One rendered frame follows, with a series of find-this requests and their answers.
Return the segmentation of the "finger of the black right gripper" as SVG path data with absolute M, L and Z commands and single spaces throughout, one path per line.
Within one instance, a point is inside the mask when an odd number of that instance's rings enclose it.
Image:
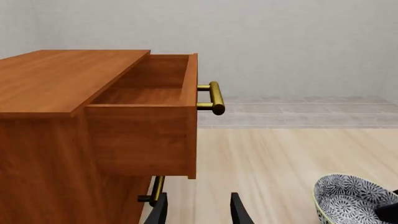
M 376 191 L 375 213 L 382 222 L 398 224 L 398 190 L 393 192 L 379 189 Z

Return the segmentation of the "black white patterned bowl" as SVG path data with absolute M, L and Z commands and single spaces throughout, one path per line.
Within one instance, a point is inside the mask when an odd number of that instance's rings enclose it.
M 319 224 L 391 224 L 380 221 L 374 211 L 379 189 L 387 190 L 353 175 L 320 177 L 313 188 Z

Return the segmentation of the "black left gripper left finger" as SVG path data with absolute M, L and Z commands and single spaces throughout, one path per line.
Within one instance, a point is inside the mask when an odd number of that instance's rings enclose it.
M 155 207 L 145 220 L 145 224 L 165 224 L 167 219 L 168 200 L 167 194 L 161 193 Z

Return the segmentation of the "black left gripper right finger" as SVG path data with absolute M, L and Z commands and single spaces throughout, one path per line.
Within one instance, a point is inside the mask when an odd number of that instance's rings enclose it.
M 237 192 L 231 193 L 230 211 L 233 224 L 254 224 Z

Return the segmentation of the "open wooden drawer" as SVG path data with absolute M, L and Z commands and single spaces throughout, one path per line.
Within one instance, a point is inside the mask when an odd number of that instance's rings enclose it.
M 86 107 L 102 171 L 197 175 L 198 55 L 148 55 Z

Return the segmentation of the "wooden cabinet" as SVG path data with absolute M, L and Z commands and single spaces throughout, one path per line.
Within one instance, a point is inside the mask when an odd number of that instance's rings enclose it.
M 148 178 L 102 175 L 86 107 L 148 50 L 0 60 L 0 224 L 138 224 Z

